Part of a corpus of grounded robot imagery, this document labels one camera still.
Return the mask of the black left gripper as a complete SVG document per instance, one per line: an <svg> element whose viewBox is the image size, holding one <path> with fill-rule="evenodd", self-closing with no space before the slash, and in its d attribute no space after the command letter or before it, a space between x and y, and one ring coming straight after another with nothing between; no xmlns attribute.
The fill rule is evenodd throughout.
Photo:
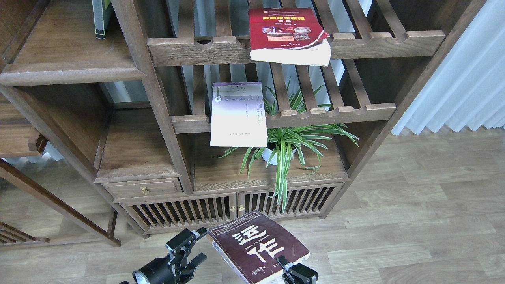
<svg viewBox="0 0 505 284"><path fill-rule="evenodd" d="M198 230L184 229L166 243L169 254L164 258L155 258L139 270L132 272L138 284L185 284L194 277L194 271L202 264L207 255L199 253L187 261L191 249L208 233L207 228Z"/></svg>

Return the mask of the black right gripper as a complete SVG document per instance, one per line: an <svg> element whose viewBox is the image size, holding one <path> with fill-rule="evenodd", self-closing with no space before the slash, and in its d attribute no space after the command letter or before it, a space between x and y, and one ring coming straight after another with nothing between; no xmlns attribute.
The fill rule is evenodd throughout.
<svg viewBox="0 0 505 284"><path fill-rule="evenodd" d="M286 284L316 284L319 275L316 270L313 270L301 263L292 264L285 256L279 256L276 259L277 263L284 270L283 279Z"/></svg>

